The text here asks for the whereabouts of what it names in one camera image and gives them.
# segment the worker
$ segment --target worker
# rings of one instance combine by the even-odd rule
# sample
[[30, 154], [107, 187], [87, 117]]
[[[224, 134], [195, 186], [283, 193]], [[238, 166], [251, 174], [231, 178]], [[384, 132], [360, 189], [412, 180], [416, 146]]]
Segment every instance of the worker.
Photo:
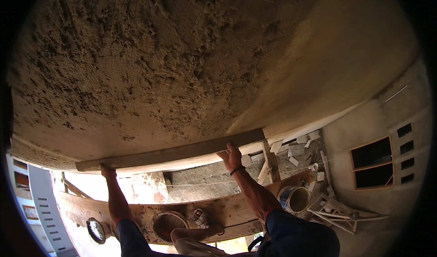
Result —
[[174, 229], [170, 234], [179, 254], [163, 254], [152, 251], [138, 226], [129, 204], [118, 186], [117, 173], [100, 165], [106, 178], [109, 192], [109, 214], [117, 228], [122, 248], [122, 257], [177, 256], [259, 256], [259, 257], [338, 257], [340, 243], [336, 233], [330, 228], [314, 222], [307, 222], [284, 211], [276, 197], [259, 185], [241, 163], [241, 152], [230, 143], [228, 150], [217, 153], [223, 159], [226, 169], [235, 178], [249, 207], [265, 224], [270, 241], [263, 243], [258, 251], [229, 255], [223, 250], [202, 243], [208, 237], [226, 232], [211, 216], [201, 209], [194, 211], [194, 219], [199, 229]]

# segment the sandal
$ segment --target sandal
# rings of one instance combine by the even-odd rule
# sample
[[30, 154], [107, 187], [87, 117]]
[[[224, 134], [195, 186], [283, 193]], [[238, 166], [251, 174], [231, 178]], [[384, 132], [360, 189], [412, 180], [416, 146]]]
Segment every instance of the sandal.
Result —
[[[194, 223], [198, 227], [200, 227], [201, 229], [206, 229], [211, 224], [216, 224], [205, 211], [203, 211], [203, 210], [201, 210], [199, 208], [194, 210], [193, 218], [194, 218]], [[222, 234], [217, 234], [217, 235], [225, 234], [225, 228], [224, 227], [221, 227], [221, 228], [223, 229], [223, 233]]]

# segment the hand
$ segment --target hand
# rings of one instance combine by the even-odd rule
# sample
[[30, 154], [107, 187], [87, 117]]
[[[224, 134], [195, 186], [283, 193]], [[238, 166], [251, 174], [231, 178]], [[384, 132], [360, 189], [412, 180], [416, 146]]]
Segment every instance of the hand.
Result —
[[225, 162], [225, 167], [229, 172], [242, 166], [241, 152], [238, 148], [234, 148], [230, 142], [227, 143], [228, 150], [218, 152], [217, 155]]
[[105, 167], [104, 164], [99, 164], [99, 167], [101, 169], [101, 173], [103, 175], [104, 178], [108, 179], [108, 178], [116, 178], [117, 177], [117, 173], [115, 172], [115, 170], [110, 170], [107, 167]]

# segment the blue bucket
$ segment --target blue bucket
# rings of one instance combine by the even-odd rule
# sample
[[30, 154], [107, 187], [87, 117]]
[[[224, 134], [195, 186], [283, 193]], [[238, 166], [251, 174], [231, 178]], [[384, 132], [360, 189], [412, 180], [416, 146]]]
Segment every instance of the blue bucket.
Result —
[[289, 212], [301, 212], [306, 209], [311, 195], [305, 187], [286, 186], [283, 187], [277, 199], [281, 206]]

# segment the foot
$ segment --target foot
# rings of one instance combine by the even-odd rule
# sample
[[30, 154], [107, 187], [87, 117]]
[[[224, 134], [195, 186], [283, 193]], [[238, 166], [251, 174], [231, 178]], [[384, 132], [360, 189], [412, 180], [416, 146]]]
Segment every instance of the foot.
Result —
[[117, 173], [115, 172], [115, 170], [108, 169], [107, 167], [105, 167], [104, 164], [100, 164], [99, 167], [102, 171], [101, 173], [104, 178], [108, 179], [117, 177]]
[[196, 209], [193, 214], [194, 221], [196, 225], [198, 225], [202, 229], [209, 229], [213, 232], [213, 235], [223, 235], [225, 233], [225, 229], [212, 221], [211, 217], [208, 216], [206, 212], [201, 209]]

